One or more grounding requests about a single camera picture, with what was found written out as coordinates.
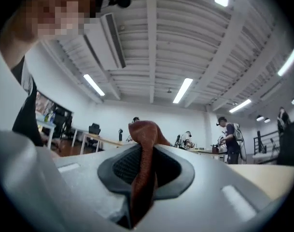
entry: white backpack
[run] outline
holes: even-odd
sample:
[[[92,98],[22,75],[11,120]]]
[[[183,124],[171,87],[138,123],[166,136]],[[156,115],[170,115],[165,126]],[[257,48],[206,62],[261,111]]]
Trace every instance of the white backpack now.
[[[241,130],[240,130],[240,125],[235,123],[235,124],[232,124],[235,128],[235,132],[234,132],[234,137],[237,141],[241,141],[243,142],[244,139],[243,139],[243,136],[242,136],[242,133],[241,133]]]

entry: white wall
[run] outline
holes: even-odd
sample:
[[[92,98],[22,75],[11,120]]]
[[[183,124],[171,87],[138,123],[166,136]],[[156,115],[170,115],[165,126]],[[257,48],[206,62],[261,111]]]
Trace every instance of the white wall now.
[[[141,120],[157,123],[163,135],[172,144],[178,134],[190,131],[192,141],[198,147],[206,147],[204,114],[194,110],[107,101],[89,109],[89,116],[92,122],[100,125],[100,135],[112,140],[118,140],[118,131],[122,128],[125,141],[129,135],[128,124],[137,116]]]
[[[174,144],[178,134],[190,131],[192,141],[198,147],[210,149],[210,144],[217,143],[225,129],[217,127],[216,119],[208,113],[190,109],[169,108],[156,105],[139,105],[134,103],[107,101],[100,105],[89,106],[88,116],[92,123],[100,125],[100,135],[104,138],[118,140],[118,131],[123,129],[123,141],[128,137],[128,124],[138,116],[141,120],[151,120],[157,123],[167,140]],[[255,122],[236,116],[226,117],[230,122],[239,123],[245,139],[248,154],[253,154],[253,137],[256,136]]]
[[[28,51],[26,61],[38,91],[74,112],[74,126],[87,129],[90,125],[85,116],[90,104],[88,96],[63,73],[41,44]]]

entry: black mesh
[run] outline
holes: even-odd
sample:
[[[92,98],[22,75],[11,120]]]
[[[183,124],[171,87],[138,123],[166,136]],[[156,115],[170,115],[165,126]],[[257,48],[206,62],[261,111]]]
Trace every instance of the black mesh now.
[[[175,159],[157,149],[154,149],[153,161],[158,187],[173,181],[181,173],[181,165]]]
[[[140,169],[141,149],[137,149],[119,159],[112,167],[116,176],[132,184]],[[153,167],[155,168],[158,186],[161,187],[180,175],[181,165],[170,156],[153,149]]]
[[[112,166],[112,171],[120,179],[131,185],[139,172],[140,159],[141,149],[136,149],[119,159]]]

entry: man in black t-shirt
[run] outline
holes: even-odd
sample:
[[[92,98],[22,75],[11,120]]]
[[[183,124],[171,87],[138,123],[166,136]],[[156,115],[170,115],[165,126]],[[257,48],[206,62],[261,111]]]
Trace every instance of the man in black t-shirt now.
[[[218,122],[221,127],[226,127],[226,136],[221,139],[221,144],[226,143],[228,154],[227,163],[238,164],[240,146],[234,137],[235,127],[233,124],[228,123],[224,117],[220,117]]]

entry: black t-shirt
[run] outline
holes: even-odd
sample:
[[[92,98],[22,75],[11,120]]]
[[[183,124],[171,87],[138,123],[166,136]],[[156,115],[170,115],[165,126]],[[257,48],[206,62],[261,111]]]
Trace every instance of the black t-shirt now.
[[[227,124],[226,126],[226,136],[228,135],[234,135],[235,127],[232,124]],[[238,142],[236,141],[235,137],[232,139],[226,140],[226,147],[227,147],[227,153],[238,153],[240,151],[240,146]]]
[[[25,77],[26,75],[23,75],[23,73],[28,71],[27,69],[24,69],[26,68],[24,62],[25,58],[12,69],[12,74],[28,93],[28,97],[17,115],[13,131],[28,137],[35,146],[43,146],[35,115],[37,87],[30,75],[27,75],[27,78]]]

